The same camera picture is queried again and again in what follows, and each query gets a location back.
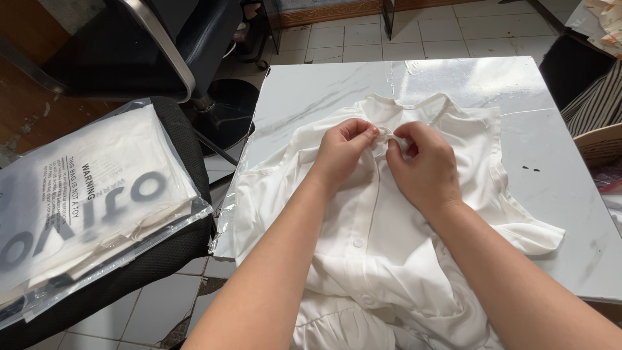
black chair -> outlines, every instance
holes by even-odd
[[[188,118],[171,98],[151,97],[151,102],[201,197],[211,203],[203,155]],[[0,349],[25,349],[73,326],[124,295],[172,275],[192,259],[207,256],[210,235],[214,233],[211,215],[190,224],[30,322],[21,320],[0,330]]]
[[[205,144],[204,155],[214,150],[237,164],[223,149],[248,134],[259,91],[243,80],[211,83],[233,50],[243,18],[239,0],[105,1],[107,7],[41,67],[1,38],[0,54],[68,97],[191,101],[182,108]]]

table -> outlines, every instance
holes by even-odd
[[[531,259],[584,300],[622,303],[622,238],[531,57],[273,66],[237,172],[287,144],[296,128],[371,92],[406,105],[444,92],[463,108],[500,106],[510,193],[538,220],[567,230],[557,250]],[[226,212],[218,225],[225,232],[215,257],[231,259]]]

chair wheel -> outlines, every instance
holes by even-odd
[[[259,70],[268,69],[268,62],[264,60],[258,60],[257,62],[255,62],[255,65],[257,66],[257,68],[259,68]]]

tile floor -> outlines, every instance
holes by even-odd
[[[262,59],[271,65],[542,55],[557,33],[524,1],[498,0],[396,12],[388,41],[380,15],[285,30],[281,51],[269,41]],[[566,22],[579,0],[541,0]],[[228,57],[216,79],[237,78],[261,89],[265,72]],[[227,152],[238,158],[243,144]],[[234,170],[219,156],[205,158],[210,182]],[[219,206],[228,186],[211,190]],[[151,283],[29,350],[167,349],[195,326],[235,270],[234,262],[198,258],[176,274]]]

white dress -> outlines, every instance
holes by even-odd
[[[324,132],[349,118],[368,120],[381,134],[328,204],[292,347],[501,348],[473,290],[434,229],[399,192],[385,158],[391,130],[426,123],[453,147],[464,202],[523,253],[550,252],[565,231],[534,219],[510,196],[499,108],[462,110],[440,93],[401,106],[370,94],[297,129],[287,146],[237,179],[237,264],[313,165]]]

